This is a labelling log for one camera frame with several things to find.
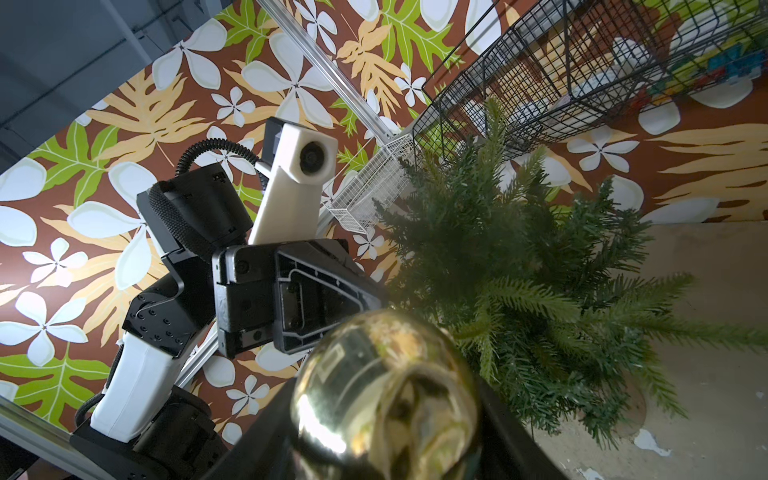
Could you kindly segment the small green christmas tree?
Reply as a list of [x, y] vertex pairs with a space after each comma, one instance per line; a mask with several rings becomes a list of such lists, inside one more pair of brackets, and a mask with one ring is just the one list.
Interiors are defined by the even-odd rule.
[[631, 381], [685, 417], [658, 341], [763, 352], [763, 328], [686, 320], [687, 273], [644, 279], [649, 225], [603, 181], [566, 207], [549, 200], [542, 152], [502, 179], [508, 123], [495, 99], [484, 136], [458, 155], [404, 161], [405, 209], [379, 215], [401, 259], [394, 307], [445, 329], [524, 425], [551, 435], [581, 423], [616, 447]]

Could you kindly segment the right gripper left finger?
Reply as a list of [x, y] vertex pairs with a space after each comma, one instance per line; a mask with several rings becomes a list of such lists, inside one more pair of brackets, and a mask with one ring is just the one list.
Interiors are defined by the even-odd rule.
[[296, 379], [287, 381], [265, 412], [235, 446], [203, 476], [204, 479], [295, 479], [292, 453], [294, 427], [290, 418]]

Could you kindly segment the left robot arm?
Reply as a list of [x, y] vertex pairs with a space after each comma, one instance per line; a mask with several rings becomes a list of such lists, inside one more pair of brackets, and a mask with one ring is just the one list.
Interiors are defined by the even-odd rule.
[[227, 450], [208, 405], [177, 379], [210, 325], [229, 358], [265, 344], [293, 354], [385, 305], [345, 242], [316, 237], [337, 148], [327, 135], [284, 125], [267, 147], [273, 163], [255, 216], [222, 166], [196, 165], [214, 150], [257, 163], [220, 138], [190, 146], [173, 178], [138, 194], [167, 272], [132, 300], [105, 387], [76, 413], [77, 451], [115, 479], [201, 479]]

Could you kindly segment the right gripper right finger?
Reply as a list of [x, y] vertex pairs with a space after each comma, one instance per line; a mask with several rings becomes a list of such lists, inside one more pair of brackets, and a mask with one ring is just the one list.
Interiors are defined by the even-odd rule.
[[482, 449], [478, 479], [567, 478], [482, 377], [477, 378], [477, 391]]

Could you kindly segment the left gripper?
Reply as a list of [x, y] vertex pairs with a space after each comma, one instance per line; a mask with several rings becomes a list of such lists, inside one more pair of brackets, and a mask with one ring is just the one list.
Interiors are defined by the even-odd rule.
[[349, 318], [386, 307], [386, 288], [365, 274], [348, 247], [343, 239], [315, 239], [217, 251], [212, 272], [219, 352], [234, 358], [274, 338], [279, 351], [299, 353]]

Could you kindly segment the small gold ornament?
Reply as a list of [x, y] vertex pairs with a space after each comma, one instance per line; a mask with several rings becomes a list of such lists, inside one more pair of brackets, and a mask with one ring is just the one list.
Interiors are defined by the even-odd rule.
[[361, 313], [326, 335], [292, 393], [298, 479], [473, 479], [477, 382], [453, 341], [403, 312]]

